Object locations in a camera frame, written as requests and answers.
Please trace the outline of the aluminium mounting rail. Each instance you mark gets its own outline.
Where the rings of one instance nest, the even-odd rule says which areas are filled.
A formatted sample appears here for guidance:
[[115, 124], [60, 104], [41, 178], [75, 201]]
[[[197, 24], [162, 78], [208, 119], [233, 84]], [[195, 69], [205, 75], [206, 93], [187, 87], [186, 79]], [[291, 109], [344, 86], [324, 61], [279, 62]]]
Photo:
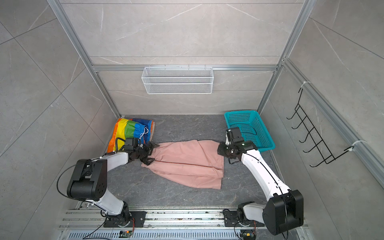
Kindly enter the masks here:
[[240, 222], [237, 207], [133, 207], [131, 218], [115, 223], [96, 208], [67, 210], [59, 217], [60, 230], [187, 230], [187, 229], [229, 229], [265, 230], [259, 222]]

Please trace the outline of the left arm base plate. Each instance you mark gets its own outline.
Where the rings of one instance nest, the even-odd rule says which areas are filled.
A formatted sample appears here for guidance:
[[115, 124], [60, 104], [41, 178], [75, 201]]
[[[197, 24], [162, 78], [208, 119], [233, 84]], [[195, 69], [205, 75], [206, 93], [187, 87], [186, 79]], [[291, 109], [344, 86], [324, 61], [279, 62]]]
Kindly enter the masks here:
[[135, 211], [128, 214], [121, 213], [117, 216], [107, 215], [107, 220], [103, 224], [104, 228], [142, 228], [146, 219], [147, 212]]

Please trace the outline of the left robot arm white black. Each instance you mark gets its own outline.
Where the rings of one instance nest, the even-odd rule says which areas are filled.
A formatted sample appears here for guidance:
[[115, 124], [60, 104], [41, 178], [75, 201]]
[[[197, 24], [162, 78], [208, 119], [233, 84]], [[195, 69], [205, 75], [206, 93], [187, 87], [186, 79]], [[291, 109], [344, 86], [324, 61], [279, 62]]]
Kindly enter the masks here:
[[148, 144], [123, 145], [119, 151], [112, 151], [96, 159], [81, 159], [74, 165], [74, 171], [67, 187], [67, 197], [88, 202], [105, 214], [105, 227], [126, 227], [132, 224], [134, 217], [128, 204], [115, 197], [108, 190], [108, 172], [140, 160], [149, 166], [155, 161], [150, 156], [160, 145]]

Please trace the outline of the aluminium frame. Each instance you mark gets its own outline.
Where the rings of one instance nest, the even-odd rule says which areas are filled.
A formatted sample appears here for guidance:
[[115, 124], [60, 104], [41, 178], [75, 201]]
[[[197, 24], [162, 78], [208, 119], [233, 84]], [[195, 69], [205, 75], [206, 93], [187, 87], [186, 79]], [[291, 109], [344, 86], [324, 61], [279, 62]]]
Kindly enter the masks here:
[[[311, 98], [313, 103], [322, 111], [328, 121], [333, 125], [335, 130], [343, 137], [347, 143], [357, 141], [355, 146], [353, 146], [355, 154], [361, 160], [361, 162], [366, 166], [368, 171], [373, 175], [373, 177], [378, 181], [382, 186], [384, 184], [384, 164], [381, 158], [375, 153], [375, 151], [367, 144], [363, 142], [363, 138], [353, 129], [353, 127], [341, 116], [341, 114], [332, 106], [332, 104], [325, 99], [325, 97], [320, 93], [320, 91], [311, 83], [309, 83], [308, 78], [300, 71], [300, 69], [292, 62], [289, 58], [294, 44], [297, 42], [299, 35], [301, 34], [306, 20], [309, 18], [310, 11], [313, 10], [315, 6], [315, 1], [305, 1], [302, 10], [299, 13], [299, 17], [295, 23], [293, 32], [288, 38], [287, 45], [283, 50], [283, 55], [280, 57], [277, 64], [230, 64], [230, 65], [210, 65], [210, 68], [216, 71], [272, 71], [273, 75], [270, 83], [267, 86], [265, 94], [263, 95], [262, 101], [259, 105], [259, 110], [262, 111], [269, 99], [273, 88], [275, 87], [279, 76], [283, 69], [287, 70], [291, 76], [299, 81], [301, 87], [300, 91], [306, 91], [307, 95]], [[93, 80], [95, 80], [97, 86], [101, 90], [104, 97], [112, 109], [116, 117], [119, 117], [119, 113], [116, 104], [113, 102], [108, 90], [105, 85], [102, 83], [100, 77], [97, 75], [97, 72], [111, 72], [111, 71], [142, 71], [146, 65], [141, 64], [115, 64], [115, 65], [99, 65], [93, 64], [90, 56], [86, 52], [83, 44], [81, 43], [76, 31], [74, 30], [69, 17], [65, 13], [65, 10], [62, 4], [59, 1], [49, 1], [49, 6], [56, 15], [60, 24], [64, 28], [65, 33], [69, 37], [71, 43], [75, 47], [75, 50], [79, 54], [81, 60], [86, 66], [86, 69], [91, 74]]]

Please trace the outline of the teal plastic basket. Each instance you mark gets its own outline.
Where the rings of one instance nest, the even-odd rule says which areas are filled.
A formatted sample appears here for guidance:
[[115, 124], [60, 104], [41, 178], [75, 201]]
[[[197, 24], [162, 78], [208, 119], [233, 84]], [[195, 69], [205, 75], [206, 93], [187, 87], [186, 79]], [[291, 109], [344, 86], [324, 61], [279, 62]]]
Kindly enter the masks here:
[[229, 129], [239, 128], [245, 141], [252, 141], [260, 152], [276, 147], [258, 112], [232, 111], [226, 112], [224, 117]]

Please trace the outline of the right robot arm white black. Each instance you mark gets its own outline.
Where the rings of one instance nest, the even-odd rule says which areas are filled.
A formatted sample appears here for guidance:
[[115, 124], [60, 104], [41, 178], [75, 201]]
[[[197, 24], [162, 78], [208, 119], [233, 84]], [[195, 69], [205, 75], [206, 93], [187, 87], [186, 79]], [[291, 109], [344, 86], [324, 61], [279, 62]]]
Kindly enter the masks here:
[[272, 171], [260, 151], [250, 141], [227, 144], [221, 142], [218, 154], [238, 159], [245, 165], [262, 188], [267, 204], [262, 207], [254, 202], [238, 206], [241, 223], [255, 221], [264, 224], [276, 236], [304, 224], [304, 197], [298, 190], [291, 190]]

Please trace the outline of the rainbow coloured shorts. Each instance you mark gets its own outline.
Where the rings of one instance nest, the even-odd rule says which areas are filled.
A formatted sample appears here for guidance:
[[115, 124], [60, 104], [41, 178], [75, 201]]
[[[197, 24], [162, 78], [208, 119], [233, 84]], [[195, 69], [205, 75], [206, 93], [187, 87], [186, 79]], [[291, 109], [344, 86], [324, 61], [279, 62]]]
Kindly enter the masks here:
[[153, 120], [120, 118], [114, 126], [107, 152], [119, 151], [127, 138], [137, 138], [140, 144], [147, 144], [153, 138], [154, 129]]

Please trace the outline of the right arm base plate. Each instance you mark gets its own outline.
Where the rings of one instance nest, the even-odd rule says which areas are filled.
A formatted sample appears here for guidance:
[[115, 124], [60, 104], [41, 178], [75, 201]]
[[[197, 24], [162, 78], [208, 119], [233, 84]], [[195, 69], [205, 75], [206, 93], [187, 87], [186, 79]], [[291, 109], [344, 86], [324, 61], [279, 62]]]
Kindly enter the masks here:
[[240, 211], [231, 211], [224, 209], [222, 211], [224, 216], [224, 222], [226, 227], [264, 227], [263, 223], [257, 221], [248, 220], [245, 215]]

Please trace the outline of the pink shorts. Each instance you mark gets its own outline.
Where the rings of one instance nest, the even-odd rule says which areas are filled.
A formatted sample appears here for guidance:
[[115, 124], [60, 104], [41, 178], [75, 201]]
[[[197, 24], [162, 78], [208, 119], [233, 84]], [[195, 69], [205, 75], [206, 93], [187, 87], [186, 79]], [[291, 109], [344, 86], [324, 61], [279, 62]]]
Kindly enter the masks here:
[[142, 167], [187, 187], [219, 190], [224, 157], [217, 153], [218, 147], [212, 140], [160, 143], [151, 155], [155, 161]]

